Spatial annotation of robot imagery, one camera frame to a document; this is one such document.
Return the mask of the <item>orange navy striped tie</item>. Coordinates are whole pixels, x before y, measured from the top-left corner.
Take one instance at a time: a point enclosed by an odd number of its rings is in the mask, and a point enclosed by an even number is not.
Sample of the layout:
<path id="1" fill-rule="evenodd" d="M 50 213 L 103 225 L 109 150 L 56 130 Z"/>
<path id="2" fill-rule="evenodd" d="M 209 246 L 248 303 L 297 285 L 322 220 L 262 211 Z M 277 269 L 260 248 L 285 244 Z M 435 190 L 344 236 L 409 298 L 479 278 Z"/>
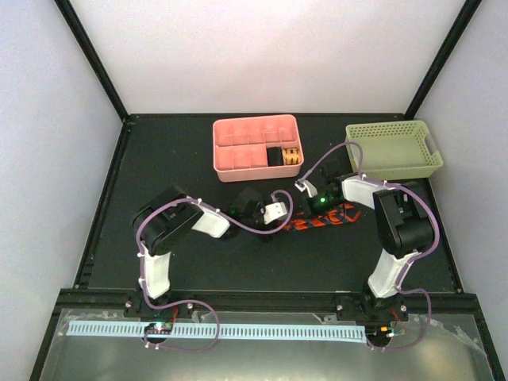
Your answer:
<path id="1" fill-rule="evenodd" d="M 342 203 L 316 216 L 311 216 L 303 210 L 299 210 L 293 214 L 292 219 L 285 225 L 283 230 L 287 232 L 301 232 L 326 226 L 347 225 L 355 223 L 360 218 L 360 215 L 360 210 L 350 203 Z"/>

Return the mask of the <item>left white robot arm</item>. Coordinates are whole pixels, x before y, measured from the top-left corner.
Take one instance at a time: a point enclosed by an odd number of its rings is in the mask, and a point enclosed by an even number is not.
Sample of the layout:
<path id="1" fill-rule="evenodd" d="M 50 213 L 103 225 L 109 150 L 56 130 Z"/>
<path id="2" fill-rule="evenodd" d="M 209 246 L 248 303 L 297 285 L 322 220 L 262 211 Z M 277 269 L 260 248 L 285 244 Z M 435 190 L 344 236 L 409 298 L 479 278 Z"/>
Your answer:
<path id="1" fill-rule="evenodd" d="M 153 317 L 169 311 L 171 251 L 190 232 L 227 241 L 244 230 L 268 239 L 289 224 L 293 212 L 293 199 L 284 190 L 273 191 L 268 202 L 247 187 L 221 210 L 169 187 L 142 206 L 132 222 L 141 266 L 138 283 L 146 292 L 142 306 Z"/>

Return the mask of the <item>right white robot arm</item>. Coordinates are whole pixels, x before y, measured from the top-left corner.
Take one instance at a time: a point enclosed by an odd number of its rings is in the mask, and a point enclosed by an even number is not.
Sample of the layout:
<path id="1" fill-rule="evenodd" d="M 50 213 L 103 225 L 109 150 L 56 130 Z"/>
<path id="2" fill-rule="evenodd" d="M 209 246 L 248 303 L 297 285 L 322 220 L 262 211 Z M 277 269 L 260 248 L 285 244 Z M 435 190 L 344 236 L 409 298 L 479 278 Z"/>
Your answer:
<path id="1" fill-rule="evenodd" d="M 313 215 L 342 202 L 374 211 L 382 251 L 364 283 L 360 308 L 366 318 L 380 319 L 395 304 L 413 263 L 435 250 L 440 240 L 437 219 L 425 202 L 421 184 L 416 180 L 391 183 L 350 174 L 330 177 L 322 190 L 305 176 L 295 186 L 306 195 L 307 209 Z"/>

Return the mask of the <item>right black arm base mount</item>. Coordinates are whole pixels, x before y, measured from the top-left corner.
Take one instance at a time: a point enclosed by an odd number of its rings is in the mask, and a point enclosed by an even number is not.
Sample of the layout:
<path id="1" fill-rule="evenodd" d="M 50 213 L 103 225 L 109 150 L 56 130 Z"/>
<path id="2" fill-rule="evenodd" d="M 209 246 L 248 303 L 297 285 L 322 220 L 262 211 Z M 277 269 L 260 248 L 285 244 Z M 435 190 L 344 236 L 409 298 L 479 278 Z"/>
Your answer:
<path id="1" fill-rule="evenodd" d="M 389 323 L 407 321 L 399 294 L 389 298 L 375 298 L 370 291 L 341 293 L 335 297 L 336 312 L 342 320 Z"/>

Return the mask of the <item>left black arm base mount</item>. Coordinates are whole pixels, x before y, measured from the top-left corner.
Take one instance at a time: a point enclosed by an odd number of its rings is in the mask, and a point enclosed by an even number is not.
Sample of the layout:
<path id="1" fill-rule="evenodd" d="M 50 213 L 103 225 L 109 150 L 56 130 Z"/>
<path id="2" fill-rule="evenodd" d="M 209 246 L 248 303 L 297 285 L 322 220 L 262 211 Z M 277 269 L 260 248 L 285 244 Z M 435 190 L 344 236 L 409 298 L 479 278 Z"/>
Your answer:
<path id="1" fill-rule="evenodd" d="M 164 294 L 158 299 L 148 297 L 146 302 L 144 294 L 138 291 L 132 293 L 125 302 L 124 316 L 141 321 L 169 321 L 171 318 L 188 319 L 199 309 L 200 306 L 196 301 L 187 299 L 178 301 L 171 294 Z"/>

